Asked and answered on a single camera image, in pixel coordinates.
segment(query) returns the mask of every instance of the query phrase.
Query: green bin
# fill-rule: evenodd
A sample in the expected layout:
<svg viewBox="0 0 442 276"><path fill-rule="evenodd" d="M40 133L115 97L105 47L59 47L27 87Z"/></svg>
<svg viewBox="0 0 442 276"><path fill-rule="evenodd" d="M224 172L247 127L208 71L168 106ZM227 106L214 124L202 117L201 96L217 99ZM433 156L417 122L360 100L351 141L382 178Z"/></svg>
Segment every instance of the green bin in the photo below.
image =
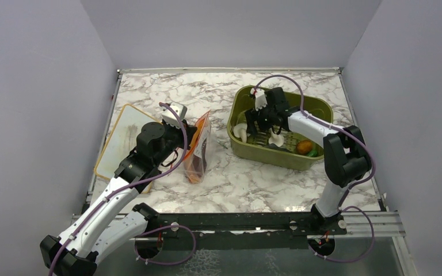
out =
<svg viewBox="0 0 442 276"><path fill-rule="evenodd" d="M308 157L297 154L297 143L307 140L306 137L298 133L286 131L281 132L285 138L285 143L282 148L285 148L289 152L264 147L268 144L268 139L270 137L270 134L268 133L259 132L254 136L251 135L247 138L246 143L243 143L240 139L236 138L233 135L233 127L240 122L246 122L245 111L254 108L255 105L255 100L250 98L250 90L252 88L253 86L245 86L238 90L231 108L231 114L226 128L231 140L231 148L233 149L233 153L241 158L300 171L307 170L314 162L324 158L323 148L314 142L314 149L318 152L316 157ZM291 106L300 105L299 94L285 92L285 97ZM304 96L304 110L322 120L333 122L333 111L331 107L321 99Z"/></svg>

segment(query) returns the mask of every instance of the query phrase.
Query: wall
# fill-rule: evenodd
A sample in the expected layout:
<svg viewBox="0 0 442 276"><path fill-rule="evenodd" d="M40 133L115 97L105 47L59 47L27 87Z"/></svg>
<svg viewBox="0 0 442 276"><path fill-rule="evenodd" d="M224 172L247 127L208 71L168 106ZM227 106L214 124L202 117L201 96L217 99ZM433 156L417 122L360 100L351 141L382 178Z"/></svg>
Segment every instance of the wall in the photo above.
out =
<svg viewBox="0 0 442 276"><path fill-rule="evenodd" d="M343 71L419 275L442 275L442 1L383 0Z"/></svg>
<svg viewBox="0 0 442 276"><path fill-rule="evenodd" d="M82 0L114 63L344 66L380 0Z"/></svg>
<svg viewBox="0 0 442 276"><path fill-rule="evenodd" d="M79 0L0 1L0 275L45 275L39 244L85 200L116 68Z"/></svg>

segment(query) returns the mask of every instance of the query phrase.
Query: marble table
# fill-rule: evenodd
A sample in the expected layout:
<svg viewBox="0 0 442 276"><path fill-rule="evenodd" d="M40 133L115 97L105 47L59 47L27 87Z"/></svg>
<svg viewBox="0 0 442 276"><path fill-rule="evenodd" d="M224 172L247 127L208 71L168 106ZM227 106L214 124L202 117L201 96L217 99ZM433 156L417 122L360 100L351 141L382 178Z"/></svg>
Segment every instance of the marble table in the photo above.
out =
<svg viewBox="0 0 442 276"><path fill-rule="evenodd" d="M290 76L302 86L305 95L324 99L333 109L335 124L353 124L336 72L124 74L109 131L125 104L132 104L159 118L162 109L158 102L176 101L188 107L186 119L190 123L210 110L212 134L219 144L202 183L190 184L182 172L175 171L156 180L148 194L139 195L121 212L130 212L141 202L164 213L309 211L326 183L323 161L309 170L296 171L241 159L231 150L226 124L235 93L270 74ZM280 86L284 91L296 92L296 87L285 79L273 78L263 86ZM102 193L106 183L106 180L96 178L92 201ZM355 187L344 207L348 205L379 210L372 183Z"/></svg>

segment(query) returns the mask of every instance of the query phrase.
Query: purple cable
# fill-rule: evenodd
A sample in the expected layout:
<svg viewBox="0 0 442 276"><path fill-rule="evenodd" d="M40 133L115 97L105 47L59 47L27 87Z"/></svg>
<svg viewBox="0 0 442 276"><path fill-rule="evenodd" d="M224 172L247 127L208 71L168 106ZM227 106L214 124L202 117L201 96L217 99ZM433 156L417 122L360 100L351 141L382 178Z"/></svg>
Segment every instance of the purple cable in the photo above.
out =
<svg viewBox="0 0 442 276"><path fill-rule="evenodd" d="M135 253L136 253L136 256L138 256L138 259L145 261L146 263L154 263L156 265L175 266L178 264L180 265L181 263L184 263L184 262L188 261L190 258L192 258L192 256L194 256L194 253L196 252L196 237L194 236L194 233L189 228L187 228L183 225L168 225L168 226L160 227L160 228L154 229L152 231L145 232L145 233L141 234L140 236L147 236L149 234L152 234L152 233L155 233L155 232L158 232L161 230L170 229L170 228L177 228L177 227L187 230L190 233L190 235L192 236L192 241L193 241L192 251L190 252L190 254L187 257L185 257L183 260L179 260L178 262L173 262L173 263L156 262L154 260L143 259L140 256L140 254L138 253L138 250L136 250L136 246L135 246Z"/></svg>
<svg viewBox="0 0 442 276"><path fill-rule="evenodd" d="M355 183L352 183L350 186L348 186L348 189L345 191L345 193L343 194L343 196L340 199L340 202L338 203L338 206L341 206L343 204L343 202L345 201L346 197L348 196L348 193L350 192L350 190L353 187L355 187L358 184L362 184L364 182L367 182L370 179L372 179L372 177L374 177L376 166L375 166L375 158L374 158L373 154L370 153L370 151L368 150L367 146L362 141L360 141L359 139L357 139L355 136L351 135L350 133L348 133L344 129L338 128L336 126L333 126L332 124L329 124L328 122L320 120L320 119L314 117L313 115L305 112L304 108L303 108L304 92L302 91L301 86L295 80L293 80L292 78L290 78L288 76L284 76L284 75L271 75L271 76L267 76L266 78L264 78L261 81L259 81L259 83L257 85L255 85L254 89L257 89L262 84L262 82L266 81L267 79L275 78L275 77L280 77L280 78L288 79L289 81L291 81L293 84L295 84L297 86L297 88L299 89L299 92L300 92L300 112L304 116L306 116L311 121L316 122L317 124L320 124L320 125L322 125L324 127L327 127L327 128L330 128L330 129L334 129L335 131L343 133L344 135L346 135L347 137L349 137L350 139L355 141L355 143L357 143L359 146L361 146L365 150L365 152L367 152L368 156L370 157L370 162L372 164L372 170L370 172L370 175L367 176L366 178L361 179L359 181L356 181Z"/></svg>
<svg viewBox="0 0 442 276"><path fill-rule="evenodd" d="M143 183L146 183L146 182L151 182L151 181L153 181L153 180L155 180L155 179L158 179L158 178L160 178L160 177L164 177L164 176L167 175L167 174L170 174L170 173L171 173L172 171L174 171L174 170L180 165L180 163L182 163L182 161L184 160L185 153L187 152L187 150L185 150L185 149L187 149L187 147L188 147L188 145L187 145L187 131L185 130L184 123L182 122L182 120L180 119L180 117L177 115L177 113L176 113L176 112L175 112L175 111L174 111L169 105L167 105L167 104L161 102L161 103L160 103L160 106L161 106L161 107L164 107L164 108L166 108L168 111L172 112L172 114L175 116L175 118L177 119L177 122L178 122L179 125L180 125L180 130L182 131L182 135L183 135L183 138L184 138L184 150L182 151L182 155L180 156L179 161L178 161L178 162L177 162L177 163L176 163L171 169L165 171L164 173L161 173L161 174L156 175L156 176L151 177L151 178L147 178L147 179L140 180L140 181L138 181L138 182L133 182L133 183L127 185L127 186L123 186L123 187L121 187L121 188L119 188L119 189L113 191L113 192L110 193L108 196L106 196L107 201L109 201L111 198L113 198L116 194L118 194L118 193L120 193L120 192L122 192L122 191L124 191L124 190L126 190L126 189L133 188L133 187L135 187L136 185L143 184ZM92 210L92 211L91 211L91 212L85 217L85 219L83 220L83 222L80 223L80 224L77 226L77 228L75 229L75 231L72 232L71 236L77 236L77 234L78 234L78 233L81 231L81 229L86 225L86 223L92 218L92 216L94 216L94 214L95 214L99 209L101 209L101 207L102 207L105 203L106 203L106 201L101 201L101 202L99 202L99 204L97 204L97 206L96 206L96 207L95 207L95 208L94 208L94 209L93 209L93 210ZM54 257L53 260L52 260L52 263L50 264L50 270L48 271L48 276L53 276L53 271L54 271L54 269L55 269L56 263L58 262L58 259L59 259L60 255L62 254L63 250L65 250L65 248L67 247L67 245L68 245L71 241L72 241L72 240L71 240L70 238L68 238L68 239L63 243L63 245L60 247L60 249L58 249L57 253L55 254L55 257Z"/></svg>
<svg viewBox="0 0 442 276"><path fill-rule="evenodd" d="M347 211L348 209L357 209L360 213L363 214L363 216L368 220L368 224L370 225L370 231L372 232L372 242L370 244L370 246L368 247L368 249L365 251L365 253L361 254L360 256L354 258L354 259L350 259L350 260L338 260L338 259L333 259L333 258L328 258L327 256L323 256L320 255L318 253L316 253L316 251L314 251L314 249L312 247L309 246L309 249L314 253L315 256L320 257L321 259L327 260L329 262L334 262L334 263L354 263L354 262L358 262L359 260L365 258L371 251L372 249L374 249L374 244L375 244L375 231L374 231L374 225L372 223L372 221L370 220L370 218L368 217L367 214L365 214L365 212L363 212L362 209L356 207L356 206L348 206L346 207L343 212Z"/></svg>

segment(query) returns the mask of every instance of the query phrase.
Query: purple hose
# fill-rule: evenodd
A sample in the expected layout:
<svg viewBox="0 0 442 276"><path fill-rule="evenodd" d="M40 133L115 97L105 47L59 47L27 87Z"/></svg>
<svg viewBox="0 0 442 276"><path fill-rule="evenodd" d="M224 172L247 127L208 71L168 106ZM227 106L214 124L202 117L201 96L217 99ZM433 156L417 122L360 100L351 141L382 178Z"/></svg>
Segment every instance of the purple hose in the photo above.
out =
<svg viewBox="0 0 442 276"><path fill-rule="evenodd" d="M371 241L370 246L368 247L368 249L365 251L365 253L361 254L360 256L358 256L358 257L356 257L354 259L339 260L339 259L332 259L332 258L323 256L323 255L320 255L320 254L316 253L316 251L314 251L314 249L312 247L309 246L309 249L314 253L315 256L318 256L321 259L327 260L329 262L334 262L334 263L354 263L354 262L358 262L359 260L365 258L372 251L372 249L374 249L375 231L374 231L374 225L373 225L372 221L370 220L368 215L365 214L365 212L363 212L363 210L361 210L360 208L358 208L356 206L348 206L348 207L346 207L343 210L343 212L347 211L348 209L357 209L368 220L368 224L370 225L370 231L372 232L372 241Z"/></svg>
<svg viewBox="0 0 442 276"><path fill-rule="evenodd" d="M182 155L180 156L179 161L178 161L178 162L177 162L177 163L176 163L171 169L165 171L164 173L161 173L161 174L159 174L159 175L156 175L156 176L151 177L151 178L148 178L148 179L140 180L140 181L138 181L138 182L133 182L133 183L127 185L127 186L123 186L123 187L121 187L121 188L119 188L119 189L113 191L113 192L110 193L108 196L106 196L106 199L107 199L108 201L109 201L111 198L113 198L116 194L118 194L118 193L120 193L120 192L122 192L122 191L124 191L124 190L126 190L126 189L133 188L133 187L135 187L136 185L143 184L143 183L146 183L146 182L151 182L151 181L153 181L153 180L155 180L155 179L158 179L158 178L160 178L160 177L164 177L164 176L167 175L167 174L170 174L170 173L171 173L172 171L174 171L174 170L180 165L180 163L182 163L182 161L184 160L185 154L186 154L186 152L187 152L186 149L188 148L188 145L187 145L187 132L186 132L186 130L185 130L184 123L182 122L182 120L180 119L180 117L177 115L177 113L176 113L172 108L170 108L169 105L167 105L167 104L161 102L161 103L160 103L160 106L162 106L162 107L166 108L168 111L172 112L172 114L175 116L175 118L177 119L177 122L178 122L179 125L180 125L180 129L182 130L182 135L183 135L183 138L184 138L184 150L182 151ZM96 207L95 207L95 208L94 208L94 209L93 209L93 210L92 210L92 211L91 211L91 212L85 217L85 219L83 220L83 222L80 223L80 224L77 226L77 228L75 229L75 231L72 232L71 236L76 236L76 235L81 231L81 229L86 225L86 223L92 218L92 216L94 216L94 214L95 214L99 209L101 209L101 207L104 205L104 203L105 203L105 201L101 201L101 202L99 202L99 204L97 204L97 206L96 206ZM56 263L57 263L57 261L58 261L60 255L62 254L63 250L65 250L65 248L67 247L67 245L68 245L71 241L72 241L72 240L70 240L70 238L67 238L67 240L63 243L63 245L60 247L60 249L58 249L58 252L55 254L55 257L53 258L52 263L50 264L50 270L48 271L48 276L53 276L53 271L54 271L54 269L55 269Z"/></svg>
<svg viewBox="0 0 442 276"><path fill-rule="evenodd" d="M328 122L320 120L320 119L312 116L311 114L305 112L304 108L303 108L303 105L304 105L304 92L302 91L301 86L295 80L293 80L292 78L290 78L288 76L284 76L284 75L271 75L271 76L267 76L266 78L264 78L261 81L259 81L257 83L257 85L255 85L254 89L258 88L262 84L262 82L266 81L267 79L275 78L275 77L288 79L289 81L291 81L293 84L295 84L297 86L297 88L299 89L299 93L300 93L300 112L304 116L306 116L308 119L310 119L313 122L316 122L319 125L322 125L324 127L330 128L330 129L334 129L335 131L341 132L344 135L348 136L350 139L355 141L355 143L357 143L359 146L361 146L365 150L365 152L367 152L368 156L370 157L370 162L372 164L372 171L370 172L370 175L367 176L366 178L361 179L359 181L356 181L355 183L352 183L350 186L348 186L348 189L345 191L345 193L343 194L343 196L340 199L340 202L338 203L338 206L341 206L343 204L343 202L345 201L346 197L348 196L348 193L350 192L350 189L352 189L353 187L355 187L358 184L362 184L364 182L367 182L370 179L372 179L372 177L374 177L376 166L375 166L375 158L374 158L373 154L370 153L370 151L368 150L367 146L362 141L360 141L359 139L357 139L355 136L351 135L350 133L348 133L344 129L338 128L336 126L333 126L332 124L329 124Z"/></svg>
<svg viewBox="0 0 442 276"><path fill-rule="evenodd" d="M187 262L190 258L192 258L192 256L194 256L194 253L196 252L196 237L194 236L194 233L189 228L187 228L183 225L168 225L168 226L160 227L160 228L154 229L152 231L145 232L145 233L141 234L140 236L147 236L149 234L152 234L152 233L155 233L155 232L158 232L161 230L175 228L175 227L179 227L179 228L187 230L190 233L190 235L192 236L192 241L193 241L192 251L190 252L190 254L187 257L185 257L183 260L179 260L178 262L173 262L173 263L163 263L163 262L157 262L157 261L149 260L149 259L147 260L147 259L143 259L140 256L140 254L136 250L136 246L135 246L135 253L138 256L138 259L140 259L144 262L147 262L147 263L154 263L156 265L160 264L163 266L175 266L175 265L178 265L178 264L180 265L181 263Z"/></svg>

